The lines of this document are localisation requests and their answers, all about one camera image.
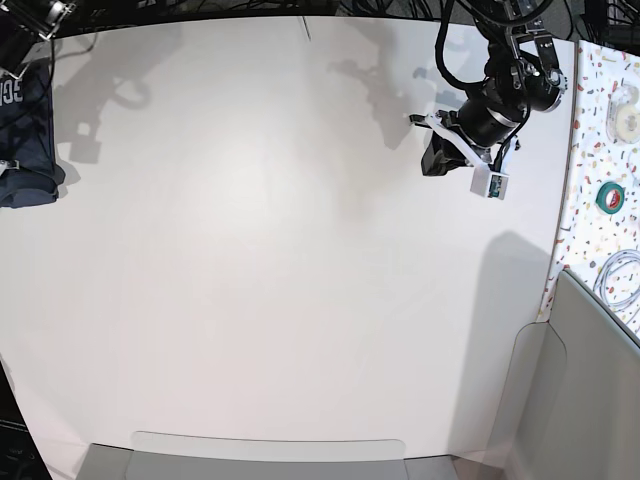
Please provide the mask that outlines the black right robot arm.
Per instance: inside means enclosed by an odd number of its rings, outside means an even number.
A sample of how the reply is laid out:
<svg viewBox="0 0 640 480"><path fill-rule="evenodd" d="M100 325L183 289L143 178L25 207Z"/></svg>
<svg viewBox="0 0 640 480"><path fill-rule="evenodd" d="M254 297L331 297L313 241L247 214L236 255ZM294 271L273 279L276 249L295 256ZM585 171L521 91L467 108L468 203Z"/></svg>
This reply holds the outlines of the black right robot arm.
<svg viewBox="0 0 640 480"><path fill-rule="evenodd" d="M1 73L20 79L38 42L50 42L73 14L75 1L1 1Z"/></svg>

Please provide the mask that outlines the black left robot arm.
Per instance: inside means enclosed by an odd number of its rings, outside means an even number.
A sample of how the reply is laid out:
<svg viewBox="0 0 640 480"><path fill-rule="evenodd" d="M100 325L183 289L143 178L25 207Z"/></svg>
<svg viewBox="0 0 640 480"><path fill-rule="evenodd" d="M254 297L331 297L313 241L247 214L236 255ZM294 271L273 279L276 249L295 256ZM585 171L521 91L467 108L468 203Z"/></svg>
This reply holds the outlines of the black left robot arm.
<svg viewBox="0 0 640 480"><path fill-rule="evenodd" d="M487 40L484 78L458 79L446 66L444 46L455 5L470 13ZM491 172L502 170L507 154L519 147L517 135L534 112L553 111L564 95L568 80L561 70L553 35L544 27L542 14L549 1L445 1L435 43L438 72L446 83L466 94L456 110L438 110L432 116L411 117L427 127L432 138L422 160L425 176L443 176L474 165L463 151L470 149Z"/></svg>

